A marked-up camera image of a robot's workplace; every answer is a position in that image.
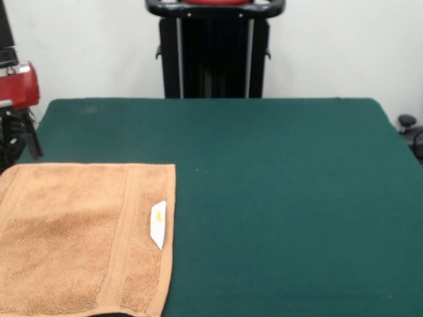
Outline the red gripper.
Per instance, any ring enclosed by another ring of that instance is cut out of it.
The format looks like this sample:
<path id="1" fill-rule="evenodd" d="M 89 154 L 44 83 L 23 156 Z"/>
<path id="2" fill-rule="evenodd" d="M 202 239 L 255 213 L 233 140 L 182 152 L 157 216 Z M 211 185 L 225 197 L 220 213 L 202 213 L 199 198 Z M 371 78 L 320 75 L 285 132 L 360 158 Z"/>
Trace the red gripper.
<path id="1" fill-rule="evenodd" d="M 22 112 L 22 122 L 26 146 L 33 159 L 41 158 L 43 153 L 28 108 L 38 105 L 39 100 L 38 76 L 31 62 L 1 68 L 1 108 L 27 108 Z"/>

